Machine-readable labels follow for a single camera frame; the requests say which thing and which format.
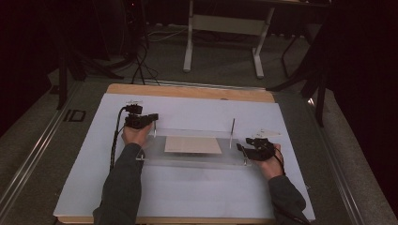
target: white table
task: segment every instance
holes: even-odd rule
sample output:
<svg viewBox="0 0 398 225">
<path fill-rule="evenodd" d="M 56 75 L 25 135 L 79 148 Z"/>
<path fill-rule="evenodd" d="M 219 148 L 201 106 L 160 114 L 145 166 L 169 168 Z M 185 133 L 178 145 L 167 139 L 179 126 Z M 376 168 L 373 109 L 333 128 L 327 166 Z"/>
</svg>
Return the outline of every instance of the white table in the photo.
<svg viewBox="0 0 398 225">
<path fill-rule="evenodd" d="M 231 100 L 244 96 L 256 102 Z M 102 186 L 109 172 L 117 113 L 130 100 L 143 101 L 143 114 L 159 113 L 159 128 L 226 131 L 230 130 L 230 119 L 234 117 L 237 119 L 237 135 L 245 135 L 260 127 L 279 131 L 282 135 L 270 140 L 282 145 L 286 173 L 307 202 L 305 216 L 314 219 L 281 111 L 278 104 L 271 102 L 270 93 L 118 84 L 111 86 L 104 95 L 69 174 L 54 210 L 59 221 L 93 221 L 92 211 L 100 204 Z M 117 157 L 122 148 L 119 138 Z M 185 168 L 145 165 L 142 184 L 137 223 L 247 224 L 273 220 L 268 186 L 255 166 Z"/>
</svg>

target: aluminum rail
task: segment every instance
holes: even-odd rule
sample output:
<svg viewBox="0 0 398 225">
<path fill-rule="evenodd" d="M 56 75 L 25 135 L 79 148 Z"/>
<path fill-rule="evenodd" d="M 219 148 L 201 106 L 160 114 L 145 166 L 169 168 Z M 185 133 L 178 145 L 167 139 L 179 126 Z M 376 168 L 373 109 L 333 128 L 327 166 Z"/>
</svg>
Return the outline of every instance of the aluminum rail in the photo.
<svg viewBox="0 0 398 225">
<path fill-rule="evenodd" d="M 306 107 L 311 114 L 314 114 L 314 102 L 310 98 L 309 106 Z M 326 153 L 327 153 L 327 160 L 330 166 L 331 173 L 333 175 L 334 181 L 336 182 L 336 186 L 339 189 L 340 195 L 342 196 L 342 200 L 345 205 L 345 209 L 347 211 L 348 216 L 351 219 L 352 224 L 355 225 L 362 225 L 365 224 L 360 210 L 357 206 L 357 203 L 351 193 L 351 190 L 345 180 L 345 176 L 343 174 L 342 168 L 340 166 L 339 161 L 336 158 L 336 155 L 333 152 L 332 147 L 329 144 L 328 135 L 325 133 L 325 130 L 319 128 L 318 123 L 314 116 L 311 116 L 313 123 L 317 126 L 317 131 L 319 135 L 322 137 L 321 141 L 325 146 Z"/>
<path fill-rule="evenodd" d="M 66 108 L 70 104 L 71 100 L 75 93 L 80 89 L 82 84 L 80 82 L 75 82 L 70 88 L 70 96 L 69 100 L 66 102 L 64 107 L 56 111 L 54 116 L 52 117 L 50 123 L 45 128 L 44 132 L 38 138 L 35 146 L 31 150 L 28 157 L 25 159 L 24 163 L 18 169 L 18 171 L 14 174 L 14 177 L 11 179 L 8 184 L 6 191 L 3 193 L 0 199 L 0 224 L 4 224 L 4 220 L 11 209 L 12 205 L 17 200 L 20 195 L 26 181 L 29 179 L 33 170 L 35 170 L 36 165 L 38 164 L 41 156 L 45 152 L 48 144 L 50 143 L 53 135 L 57 131 L 60 123 L 62 122 L 62 118 L 65 116 Z"/>
</svg>

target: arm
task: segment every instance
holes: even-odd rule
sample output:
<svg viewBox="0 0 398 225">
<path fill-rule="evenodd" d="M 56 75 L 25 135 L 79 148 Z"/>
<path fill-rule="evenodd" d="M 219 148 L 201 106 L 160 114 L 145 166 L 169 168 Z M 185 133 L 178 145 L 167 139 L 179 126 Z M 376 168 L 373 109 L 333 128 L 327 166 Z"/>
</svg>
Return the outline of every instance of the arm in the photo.
<svg viewBox="0 0 398 225">
<path fill-rule="evenodd" d="M 275 176 L 268 181 L 268 185 L 278 224 L 309 224 L 302 214 L 305 200 L 287 176 Z"/>
<path fill-rule="evenodd" d="M 278 224 L 309 224 L 302 214 L 305 200 L 289 178 L 283 175 L 283 157 L 281 145 L 275 143 L 275 157 L 266 161 L 256 161 L 262 174 L 268 180 L 269 193 L 274 207 L 274 216 Z"/>
<path fill-rule="evenodd" d="M 135 224 L 141 200 L 143 162 L 136 157 L 151 126 L 142 130 L 125 127 L 126 144 L 114 168 L 105 180 L 101 205 L 94 210 L 94 224 Z"/>
</svg>

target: right hand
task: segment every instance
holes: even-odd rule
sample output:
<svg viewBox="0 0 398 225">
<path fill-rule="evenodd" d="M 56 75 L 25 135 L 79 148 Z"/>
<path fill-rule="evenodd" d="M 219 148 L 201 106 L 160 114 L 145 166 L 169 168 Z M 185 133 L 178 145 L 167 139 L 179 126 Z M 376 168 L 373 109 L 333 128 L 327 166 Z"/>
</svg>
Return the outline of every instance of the right hand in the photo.
<svg viewBox="0 0 398 225">
<path fill-rule="evenodd" d="M 281 145 L 278 143 L 274 143 L 274 146 L 279 151 L 275 151 L 275 156 L 283 162 L 283 157 L 281 155 Z M 266 177 L 267 180 L 279 175 L 283 175 L 283 169 L 281 164 L 275 157 L 271 157 L 265 161 L 254 161 L 261 170 L 261 173 Z"/>
</svg>

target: hand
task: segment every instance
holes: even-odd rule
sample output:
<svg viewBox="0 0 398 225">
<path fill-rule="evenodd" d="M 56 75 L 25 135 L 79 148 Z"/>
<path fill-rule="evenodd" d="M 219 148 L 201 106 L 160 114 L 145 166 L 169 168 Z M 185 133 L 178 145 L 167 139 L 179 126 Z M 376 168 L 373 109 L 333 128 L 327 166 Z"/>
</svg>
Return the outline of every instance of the hand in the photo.
<svg viewBox="0 0 398 225">
<path fill-rule="evenodd" d="M 274 143 L 274 146 L 279 151 L 275 151 L 275 156 L 283 162 L 283 157 L 281 154 L 281 145 L 278 143 Z M 270 180 L 272 177 L 283 175 L 283 169 L 281 164 L 275 157 L 271 157 L 265 161 L 255 161 L 255 163 L 260 167 L 261 173 L 266 177 L 267 180 Z"/>
<path fill-rule="evenodd" d="M 128 143 L 137 143 L 141 147 L 144 146 L 146 141 L 146 136 L 149 133 L 149 130 L 152 128 L 152 123 L 142 129 L 135 129 L 131 127 L 124 127 L 122 138 L 125 144 Z"/>
</svg>

